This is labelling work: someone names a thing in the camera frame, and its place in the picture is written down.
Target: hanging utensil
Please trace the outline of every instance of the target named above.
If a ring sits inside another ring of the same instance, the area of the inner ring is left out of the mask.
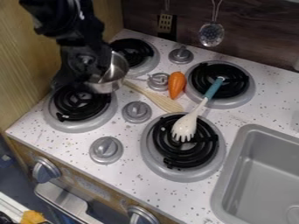
[[[215,0],[212,0],[212,22],[204,24],[199,30],[199,41],[203,46],[217,46],[225,36],[223,26],[216,22],[222,2],[223,0],[219,0],[216,6]]]
[[[173,16],[169,14],[170,0],[164,0],[165,2],[165,13],[160,14],[158,32],[170,33],[172,27]]]

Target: toy kitchen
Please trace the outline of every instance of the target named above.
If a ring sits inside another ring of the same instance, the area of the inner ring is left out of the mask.
[[[299,223],[298,73],[129,29],[109,46],[115,91],[63,85],[5,132],[36,195],[79,223]]]

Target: burner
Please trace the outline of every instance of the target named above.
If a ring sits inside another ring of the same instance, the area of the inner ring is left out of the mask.
[[[171,136],[171,128],[181,117],[161,118],[155,125],[153,139],[156,149],[165,156],[163,161],[169,168],[191,168],[207,163],[217,152],[218,136],[206,122],[198,119],[195,137],[189,143],[177,142]],[[183,150],[187,144],[192,147]]]
[[[226,80],[207,106],[213,109],[231,109],[249,102],[254,96],[255,86],[251,75],[240,66],[224,61],[206,61],[191,67],[187,73],[186,94],[195,102],[201,102],[203,95],[217,79]]]
[[[157,175],[176,182],[206,179],[221,166],[226,144],[220,131],[204,117],[197,120],[195,137],[180,143],[171,137],[171,128],[185,113],[162,115],[143,131],[141,153],[145,164]]]
[[[110,94],[95,94],[85,86],[65,86],[53,98],[61,122],[85,120],[100,113],[111,102]]]
[[[126,58],[130,67],[138,66],[146,57],[154,56],[150,45],[136,38],[119,39],[111,43],[110,46]]]
[[[159,51],[150,43],[136,39],[118,39],[110,44],[111,48],[125,57],[130,70],[127,76],[136,77],[153,70],[160,61]]]
[[[218,76],[226,78],[213,96],[214,99],[229,98],[247,90],[249,77],[235,66],[201,63],[190,74],[192,85],[202,95],[209,89]]]
[[[44,103],[45,121],[54,129],[82,133],[99,128],[116,113],[115,93],[94,94],[86,87],[63,87]]]

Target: wooden wall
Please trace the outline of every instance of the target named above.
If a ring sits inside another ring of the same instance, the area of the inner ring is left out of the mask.
[[[94,0],[94,11],[105,40],[122,29],[121,0]],[[0,0],[0,133],[45,96],[59,65],[55,41],[35,34],[18,0]]]
[[[156,35],[163,0],[122,0],[122,6],[125,28]],[[170,13],[177,15],[177,41],[203,47],[198,30],[211,20],[211,0],[170,0]],[[299,57],[299,3],[224,0],[218,22],[226,37],[212,51],[289,70]]]

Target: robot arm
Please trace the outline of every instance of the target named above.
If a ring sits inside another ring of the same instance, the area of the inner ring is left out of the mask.
[[[19,0],[31,13],[37,34],[56,39],[61,68],[52,80],[54,89],[91,74],[103,75],[112,51],[102,39],[104,24],[94,15],[92,0]]]

